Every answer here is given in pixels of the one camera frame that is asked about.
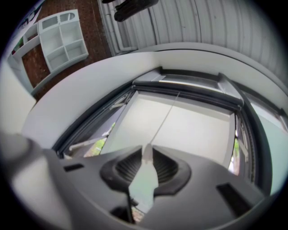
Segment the black vent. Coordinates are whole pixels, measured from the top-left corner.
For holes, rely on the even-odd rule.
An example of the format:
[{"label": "black vent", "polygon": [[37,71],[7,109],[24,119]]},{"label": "black vent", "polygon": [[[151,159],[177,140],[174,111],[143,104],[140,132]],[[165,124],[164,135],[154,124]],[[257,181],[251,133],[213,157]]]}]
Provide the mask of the black vent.
[{"label": "black vent", "polygon": [[129,193],[129,185],[132,183],[140,166],[142,147],[137,146],[128,152],[106,162],[101,170],[101,178],[113,190]]},{"label": "black vent", "polygon": [[174,195],[180,191],[191,177],[189,165],[169,154],[167,149],[153,146],[153,165],[158,176],[159,186],[154,190],[154,197]]},{"label": "black vent", "polygon": [[66,172],[70,172],[70,171],[74,171],[76,169],[80,169],[83,168],[84,166],[82,164],[72,164],[72,165],[68,165],[68,166],[64,166],[64,170]]},{"label": "black vent", "polygon": [[251,209],[251,205],[230,184],[218,185],[217,189],[236,217],[243,215]]},{"label": "black vent", "polygon": [[133,153],[121,160],[116,165],[119,175],[129,183],[131,183],[141,166],[142,154],[140,152]]},{"label": "black vent", "polygon": [[153,153],[153,165],[157,172],[159,184],[171,180],[178,171],[178,164],[158,151]]}]

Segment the grey panel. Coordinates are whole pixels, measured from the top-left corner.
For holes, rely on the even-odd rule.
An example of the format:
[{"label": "grey panel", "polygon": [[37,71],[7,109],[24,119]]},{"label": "grey panel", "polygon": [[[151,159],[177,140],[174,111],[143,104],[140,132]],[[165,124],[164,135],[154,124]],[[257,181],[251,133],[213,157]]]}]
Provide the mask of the grey panel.
[{"label": "grey panel", "polygon": [[73,166],[81,164],[83,167],[67,172],[67,177],[77,189],[88,196],[93,202],[101,208],[111,212],[118,207],[128,206],[128,197],[125,193],[111,190],[100,176],[102,166],[113,158],[126,153],[132,148],[127,148],[117,153],[103,154],[88,158],[63,159],[61,164],[65,166]]},{"label": "grey panel", "polygon": [[226,183],[252,206],[264,198],[255,186],[212,161],[164,147],[154,148],[187,162],[192,175],[176,195],[156,197],[153,207],[139,223],[140,226],[154,230],[198,230],[226,224],[236,218],[216,188]]}]

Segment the corrugated metal wall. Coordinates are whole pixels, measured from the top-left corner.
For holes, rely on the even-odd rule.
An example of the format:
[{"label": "corrugated metal wall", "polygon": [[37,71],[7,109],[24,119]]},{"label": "corrugated metal wall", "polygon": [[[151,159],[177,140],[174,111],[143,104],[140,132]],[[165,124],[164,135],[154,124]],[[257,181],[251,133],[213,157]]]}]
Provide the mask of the corrugated metal wall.
[{"label": "corrugated metal wall", "polygon": [[265,66],[288,87],[287,59],[281,42],[265,16],[247,1],[160,0],[119,23],[119,27],[123,44],[139,49],[173,42],[232,49]]}]

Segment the cubby shelf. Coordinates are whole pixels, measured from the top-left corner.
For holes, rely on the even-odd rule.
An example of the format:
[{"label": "cubby shelf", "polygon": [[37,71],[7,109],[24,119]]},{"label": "cubby shelf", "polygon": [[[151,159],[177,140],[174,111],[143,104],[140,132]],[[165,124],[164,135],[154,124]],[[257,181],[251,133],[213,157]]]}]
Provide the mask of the cubby shelf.
[{"label": "cubby shelf", "polygon": [[78,10],[48,16],[38,22],[40,43],[51,73],[59,72],[88,56]]}]

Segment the white wall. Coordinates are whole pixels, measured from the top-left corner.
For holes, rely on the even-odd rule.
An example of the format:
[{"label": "white wall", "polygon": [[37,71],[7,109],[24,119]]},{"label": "white wall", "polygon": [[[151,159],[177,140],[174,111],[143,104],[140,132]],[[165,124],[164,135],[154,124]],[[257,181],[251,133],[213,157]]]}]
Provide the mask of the white wall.
[{"label": "white wall", "polygon": [[0,130],[20,133],[36,100],[26,91],[8,63],[0,64]]}]

